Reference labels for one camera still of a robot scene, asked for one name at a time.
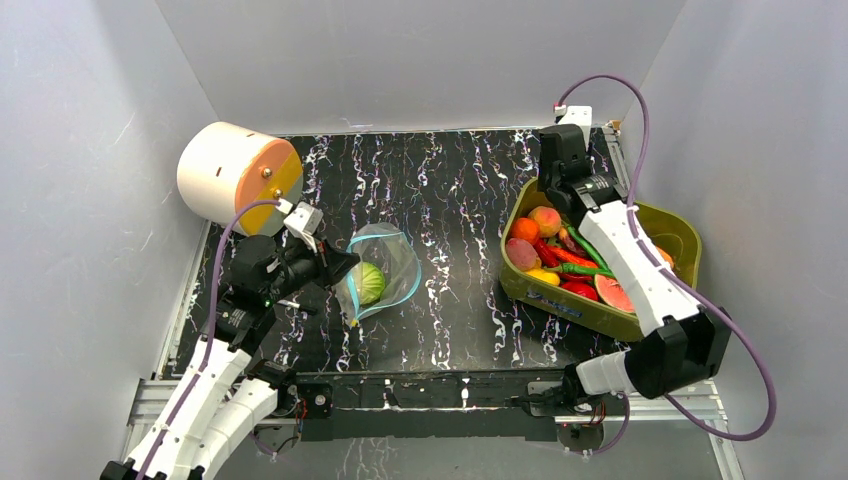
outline clear plastic bag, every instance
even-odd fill
[[[342,308],[342,317],[352,327],[358,326],[365,317],[406,301],[421,283],[418,256],[406,235],[390,223],[362,227],[350,239],[347,251],[358,253],[362,262],[377,267],[383,273],[386,284],[379,299],[367,305],[361,304],[357,293],[357,287],[363,284],[363,272],[366,272],[362,263],[336,284],[334,290]]]

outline plastic container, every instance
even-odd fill
[[[637,204],[639,210],[636,218],[639,219],[645,233],[656,246],[671,255],[674,260],[674,273],[694,287],[701,261],[701,238],[698,233],[686,220],[671,212],[644,203],[637,202]],[[512,229],[512,223],[517,218],[526,216],[530,210],[540,205],[552,206],[545,198],[545,194],[536,190],[534,178],[521,190],[504,232]],[[542,283],[515,268],[507,260],[506,241],[505,233],[500,242],[501,257],[504,259],[500,283],[510,298],[541,308],[548,313],[620,341],[635,342],[644,338],[635,315],[594,302],[557,286]]]

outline red chili pepper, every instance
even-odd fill
[[[598,268],[598,264],[591,261],[586,260],[585,258],[578,257],[577,255],[569,252],[564,248],[552,247],[550,245],[547,246],[551,253],[554,254],[557,260],[563,263],[574,263],[576,265],[580,265],[581,267],[588,268]]]
[[[542,263],[549,268],[558,267],[560,262],[557,260],[556,255],[551,251],[551,247],[548,246],[544,242],[544,240],[539,239],[536,243],[533,244],[533,248],[536,249],[536,253],[539,254],[539,258],[542,259]]]
[[[587,285],[585,283],[580,282],[565,282],[560,285],[560,288],[564,290],[568,290],[569,292],[576,293],[581,297],[586,297],[589,300],[598,301],[598,292],[591,285]]]
[[[581,283],[592,283],[594,280],[591,275],[580,275],[577,273],[560,273],[559,278],[565,280],[566,282],[581,282]]]

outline watermelon slice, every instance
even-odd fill
[[[618,281],[604,275],[595,275],[595,288],[601,300],[607,305],[617,308],[624,313],[635,313],[636,309],[630,302],[630,298],[624,293]]]

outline gray floor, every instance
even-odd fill
[[[241,479],[691,479],[721,475],[707,435],[688,421],[631,423],[613,450],[584,462],[521,438],[366,438],[302,443],[272,463],[244,442],[216,477]]]

